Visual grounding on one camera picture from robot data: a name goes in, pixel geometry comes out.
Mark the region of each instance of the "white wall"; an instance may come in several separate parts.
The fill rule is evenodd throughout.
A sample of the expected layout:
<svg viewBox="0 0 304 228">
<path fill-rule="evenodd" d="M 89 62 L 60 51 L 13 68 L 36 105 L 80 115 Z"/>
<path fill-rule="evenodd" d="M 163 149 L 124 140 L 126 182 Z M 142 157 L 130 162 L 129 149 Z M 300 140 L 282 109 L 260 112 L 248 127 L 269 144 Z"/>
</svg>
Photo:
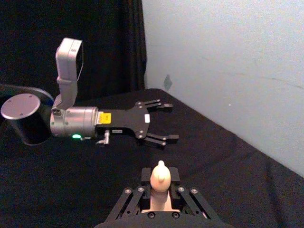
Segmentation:
<svg viewBox="0 0 304 228">
<path fill-rule="evenodd" d="M 304 176 L 304 2 L 143 0 L 148 88 Z"/>
</svg>

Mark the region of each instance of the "black fabric backdrop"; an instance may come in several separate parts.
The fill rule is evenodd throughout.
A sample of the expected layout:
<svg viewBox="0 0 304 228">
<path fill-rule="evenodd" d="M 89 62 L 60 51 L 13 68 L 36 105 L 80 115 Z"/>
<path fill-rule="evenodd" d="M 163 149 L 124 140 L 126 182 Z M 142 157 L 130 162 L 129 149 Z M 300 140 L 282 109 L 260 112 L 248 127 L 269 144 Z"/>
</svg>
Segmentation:
<svg viewBox="0 0 304 228">
<path fill-rule="evenodd" d="M 84 42 L 78 100 L 144 89 L 141 0 L 2 1 L 0 7 L 0 83 L 56 97 L 55 52 L 69 37 Z"/>
<path fill-rule="evenodd" d="M 22 144 L 13 129 L 0 132 L 0 226 L 94 227 L 125 187 L 140 184 L 141 169 L 158 160 L 179 169 L 181 183 L 197 187 L 221 219 L 235 227 L 299 228 L 304 224 L 304 179 L 235 134 L 162 90 L 149 89 L 77 105 L 130 108 L 161 99 L 172 113 L 151 113 L 149 132 L 180 135 L 161 151 L 131 136 L 95 141 L 50 138 Z"/>
</svg>

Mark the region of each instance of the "yellow label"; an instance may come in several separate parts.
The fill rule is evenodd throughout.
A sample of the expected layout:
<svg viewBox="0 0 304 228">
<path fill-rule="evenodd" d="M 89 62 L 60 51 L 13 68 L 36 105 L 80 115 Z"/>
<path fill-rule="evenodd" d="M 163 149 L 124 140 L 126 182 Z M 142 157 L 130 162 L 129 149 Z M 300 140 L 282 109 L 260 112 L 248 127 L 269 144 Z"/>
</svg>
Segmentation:
<svg viewBox="0 0 304 228">
<path fill-rule="evenodd" d="M 100 112 L 98 117 L 98 124 L 110 124 L 111 123 L 111 113 Z"/>
</svg>

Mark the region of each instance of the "gray cylinder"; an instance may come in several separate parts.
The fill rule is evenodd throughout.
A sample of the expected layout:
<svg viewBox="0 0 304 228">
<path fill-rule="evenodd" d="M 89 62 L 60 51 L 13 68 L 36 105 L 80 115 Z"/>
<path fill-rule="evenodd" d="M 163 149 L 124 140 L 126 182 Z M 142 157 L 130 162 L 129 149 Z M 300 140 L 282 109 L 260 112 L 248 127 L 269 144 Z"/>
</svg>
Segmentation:
<svg viewBox="0 0 304 228">
<path fill-rule="evenodd" d="M 44 120 L 47 117 L 43 116 L 47 112 L 45 105 L 33 94 L 13 96 L 1 107 L 1 115 L 27 145 L 40 144 L 50 136 Z"/>
<path fill-rule="evenodd" d="M 50 128 L 54 136 L 69 137 L 79 134 L 81 137 L 95 137 L 97 107 L 70 107 L 53 111 Z"/>
</svg>

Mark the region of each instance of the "black table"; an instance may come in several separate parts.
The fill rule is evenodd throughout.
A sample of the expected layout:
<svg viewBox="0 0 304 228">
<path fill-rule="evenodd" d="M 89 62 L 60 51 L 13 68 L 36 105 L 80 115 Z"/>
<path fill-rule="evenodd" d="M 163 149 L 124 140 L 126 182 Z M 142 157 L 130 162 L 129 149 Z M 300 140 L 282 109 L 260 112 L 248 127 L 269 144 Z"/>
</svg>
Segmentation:
<svg viewBox="0 0 304 228">
<path fill-rule="evenodd" d="M 110 145 L 50 138 L 28 147 L 6 122 L 0 139 L 1 227 L 94 227 L 125 187 L 140 184 L 141 169 L 158 160 L 179 169 L 181 183 L 197 187 L 220 218 L 235 227 L 303 227 L 304 179 L 174 97 L 149 89 L 77 105 L 130 108 L 161 99 L 171 113 L 151 113 L 149 132 L 179 134 L 159 150 L 131 136 Z"/>
</svg>

